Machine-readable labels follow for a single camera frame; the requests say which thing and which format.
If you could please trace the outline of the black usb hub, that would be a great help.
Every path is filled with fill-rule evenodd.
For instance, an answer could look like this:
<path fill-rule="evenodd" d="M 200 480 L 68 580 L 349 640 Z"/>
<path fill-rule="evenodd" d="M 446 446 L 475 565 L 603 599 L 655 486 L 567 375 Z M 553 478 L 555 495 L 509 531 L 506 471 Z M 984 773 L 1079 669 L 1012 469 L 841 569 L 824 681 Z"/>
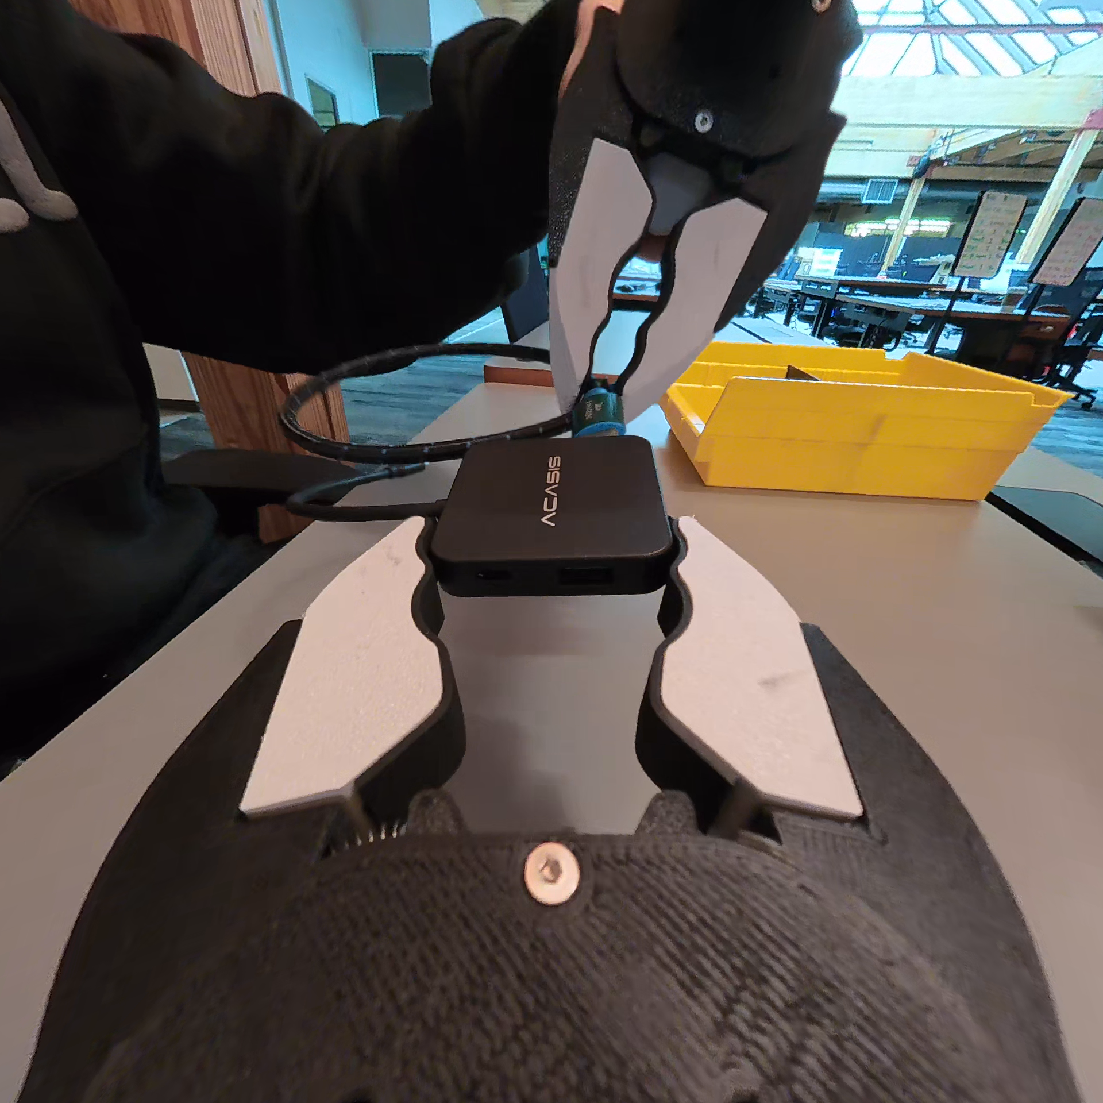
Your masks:
<path fill-rule="evenodd" d="M 477 446 L 429 545 L 455 598 L 647 595 L 676 557 L 653 447 L 639 436 Z"/>

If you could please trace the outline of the black desk mat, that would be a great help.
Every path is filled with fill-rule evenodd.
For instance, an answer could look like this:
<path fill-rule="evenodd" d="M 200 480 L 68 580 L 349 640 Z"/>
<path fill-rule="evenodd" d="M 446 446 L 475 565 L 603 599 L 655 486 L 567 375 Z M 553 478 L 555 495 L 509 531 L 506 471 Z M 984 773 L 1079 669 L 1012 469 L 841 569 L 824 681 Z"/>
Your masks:
<path fill-rule="evenodd" d="M 987 503 L 1102 577 L 1102 505 L 1075 492 L 997 488 Z"/>

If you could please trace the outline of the row of office desks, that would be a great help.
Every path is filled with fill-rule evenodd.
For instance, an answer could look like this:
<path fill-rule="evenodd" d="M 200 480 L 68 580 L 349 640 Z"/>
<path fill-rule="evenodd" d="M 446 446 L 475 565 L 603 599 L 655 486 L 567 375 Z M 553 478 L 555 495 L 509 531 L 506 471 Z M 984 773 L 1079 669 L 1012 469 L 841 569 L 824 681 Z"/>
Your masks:
<path fill-rule="evenodd" d="M 767 280 L 753 296 L 754 318 L 779 313 L 813 339 L 855 350 L 947 355 L 976 368 L 1045 364 L 1076 327 L 1101 316 L 1101 271 L 1069 287 L 1008 295 L 874 280 Z"/>

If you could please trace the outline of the black office chair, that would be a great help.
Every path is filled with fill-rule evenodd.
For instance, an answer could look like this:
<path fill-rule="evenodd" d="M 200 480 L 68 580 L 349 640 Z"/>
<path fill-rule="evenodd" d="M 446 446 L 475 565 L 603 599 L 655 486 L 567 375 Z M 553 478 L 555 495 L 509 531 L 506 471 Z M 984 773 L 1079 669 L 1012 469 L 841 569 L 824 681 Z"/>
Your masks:
<path fill-rule="evenodd" d="M 1076 397 L 1085 411 L 1094 410 L 1100 390 L 1083 387 L 1077 383 L 1077 377 L 1096 355 L 1101 355 L 1101 343 L 1102 302 L 1097 299 L 1071 326 L 1067 338 L 1054 352 L 1050 363 L 1043 367 L 1035 383 Z"/>

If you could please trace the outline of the person's black hoodie torso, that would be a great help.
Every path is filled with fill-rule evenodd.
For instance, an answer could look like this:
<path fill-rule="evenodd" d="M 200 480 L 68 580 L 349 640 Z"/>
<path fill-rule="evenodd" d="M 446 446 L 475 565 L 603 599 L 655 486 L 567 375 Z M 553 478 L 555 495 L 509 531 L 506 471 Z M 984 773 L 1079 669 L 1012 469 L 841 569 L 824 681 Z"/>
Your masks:
<path fill-rule="evenodd" d="M 326 276 L 364 155 L 162 39 L 3 3 L 3 774 L 258 565 L 169 485 L 146 344 L 345 352 Z"/>

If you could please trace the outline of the person's left forearm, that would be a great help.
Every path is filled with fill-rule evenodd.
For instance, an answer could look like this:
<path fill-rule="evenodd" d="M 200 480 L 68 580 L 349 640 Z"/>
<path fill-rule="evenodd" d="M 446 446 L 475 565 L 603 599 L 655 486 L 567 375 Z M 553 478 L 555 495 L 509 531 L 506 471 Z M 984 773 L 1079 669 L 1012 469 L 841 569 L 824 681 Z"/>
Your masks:
<path fill-rule="evenodd" d="M 548 229 L 551 141 L 582 15 L 548 3 L 525 24 L 479 23 L 437 50 L 430 107 L 296 134 L 271 182 L 271 372 L 435 343 L 504 301 Z"/>

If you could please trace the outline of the whiteboard on stand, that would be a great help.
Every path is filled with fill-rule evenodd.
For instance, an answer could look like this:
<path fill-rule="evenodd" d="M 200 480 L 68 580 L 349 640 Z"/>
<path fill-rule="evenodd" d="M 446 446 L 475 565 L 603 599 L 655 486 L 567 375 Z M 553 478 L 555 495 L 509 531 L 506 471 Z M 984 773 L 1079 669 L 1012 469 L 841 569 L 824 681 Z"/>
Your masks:
<path fill-rule="evenodd" d="M 1025 195 L 987 190 L 978 200 L 950 272 L 959 281 L 999 276 L 1026 213 Z"/>
<path fill-rule="evenodd" d="M 1081 197 L 1033 268 L 1030 283 L 1062 288 L 1072 285 L 1097 254 L 1101 243 L 1102 200 Z"/>

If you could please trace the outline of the yellow plastic bin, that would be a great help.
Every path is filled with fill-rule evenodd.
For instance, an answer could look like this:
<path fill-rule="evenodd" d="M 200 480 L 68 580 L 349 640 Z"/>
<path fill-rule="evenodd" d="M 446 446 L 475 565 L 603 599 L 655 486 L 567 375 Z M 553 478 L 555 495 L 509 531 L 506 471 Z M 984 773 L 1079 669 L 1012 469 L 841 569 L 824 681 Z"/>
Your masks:
<path fill-rule="evenodd" d="M 1069 398 L 928 354 L 718 341 L 658 404 L 708 488 L 982 502 Z"/>

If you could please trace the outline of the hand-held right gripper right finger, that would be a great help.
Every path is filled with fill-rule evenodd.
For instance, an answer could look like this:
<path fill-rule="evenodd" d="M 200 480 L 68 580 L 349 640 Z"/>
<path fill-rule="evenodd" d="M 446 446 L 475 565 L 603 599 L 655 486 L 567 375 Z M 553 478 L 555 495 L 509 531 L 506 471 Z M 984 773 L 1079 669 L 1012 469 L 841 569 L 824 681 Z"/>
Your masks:
<path fill-rule="evenodd" d="M 637 721 L 637 759 L 687 798 L 704 836 L 779 837 L 778 816 L 850 828 L 859 784 L 806 627 L 758 569 L 701 522 L 672 522 L 664 635 Z"/>

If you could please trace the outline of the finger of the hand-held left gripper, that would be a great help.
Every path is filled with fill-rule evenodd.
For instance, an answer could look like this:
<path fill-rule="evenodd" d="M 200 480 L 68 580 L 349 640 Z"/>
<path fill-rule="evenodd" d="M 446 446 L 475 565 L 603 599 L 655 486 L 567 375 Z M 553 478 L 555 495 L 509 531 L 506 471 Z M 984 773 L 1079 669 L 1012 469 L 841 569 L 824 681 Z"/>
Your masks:
<path fill-rule="evenodd" d="M 557 263 L 550 274 L 550 362 L 560 408 L 573 408 L 613 312 L 613 288 L 653 213 L 631 151 L 593 142 Z"/>
<path fill-rule="evenodd" d="M 651 409 L 712 342 L 767 218 L 756 205 L 712 205 L 678 228 L 661 305 L 640 327 L 618 380 L 627 422 Z"/>

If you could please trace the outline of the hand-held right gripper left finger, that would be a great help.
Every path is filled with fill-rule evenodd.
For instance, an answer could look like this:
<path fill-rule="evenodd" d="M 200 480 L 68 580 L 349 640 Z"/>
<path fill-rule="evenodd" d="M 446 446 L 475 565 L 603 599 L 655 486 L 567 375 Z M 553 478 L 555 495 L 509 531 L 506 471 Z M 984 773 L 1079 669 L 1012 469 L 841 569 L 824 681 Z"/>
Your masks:
<path fill-rule="evenodd" d="M 465 755 L 465 717 L 430 559 L 434 524 L 408 519 L 304 615 L 240 809 L 324 807 L 406 820 Z"/>

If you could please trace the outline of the black chair back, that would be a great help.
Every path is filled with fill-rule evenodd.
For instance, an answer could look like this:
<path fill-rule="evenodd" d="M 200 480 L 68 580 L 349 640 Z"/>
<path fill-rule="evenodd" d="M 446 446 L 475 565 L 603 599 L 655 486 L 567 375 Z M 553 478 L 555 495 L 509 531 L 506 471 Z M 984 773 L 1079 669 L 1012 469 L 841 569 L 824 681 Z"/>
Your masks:
<path fill-rule="evenodd" d="M 523 339 L 548 323 L 548 276 L 538 246 L 527 255 L 525 283 L 509 297 L 501 310 L 511 344 L 521 344 Z"/>

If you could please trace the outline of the braided usb cable teal plug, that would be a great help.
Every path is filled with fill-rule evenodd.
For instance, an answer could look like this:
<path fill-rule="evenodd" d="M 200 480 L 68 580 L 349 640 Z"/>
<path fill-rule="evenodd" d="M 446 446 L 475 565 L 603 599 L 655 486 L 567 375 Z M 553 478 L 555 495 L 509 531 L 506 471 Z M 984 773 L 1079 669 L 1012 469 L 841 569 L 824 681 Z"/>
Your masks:
<path fill-rule="evenodd" d="M 305 406 L 349 379 L 388 376 L 425 359 L 494 358 L 498 355 L 526 364 L 551 366 L 551 354 L 547 350 L 502 343 L 439 342 L 368 354 L 342 363 L 321 375 L 308 377 L 286 400 L 279 418 L 280 427 L 288 440 L 322 459 L 374 465 L 429 465 L 462 460 L 479 446 L 559 438 L 573 427 L 576 409 L 584 404 L 585 394 L 598 385 L 598 377 L 588 377 L 569 411 L 550 421 L 522 426 L 510 432 L 459 438 L 421 446 L 358 446 L 309 432 L 300 425 L 300 413 Z"/>

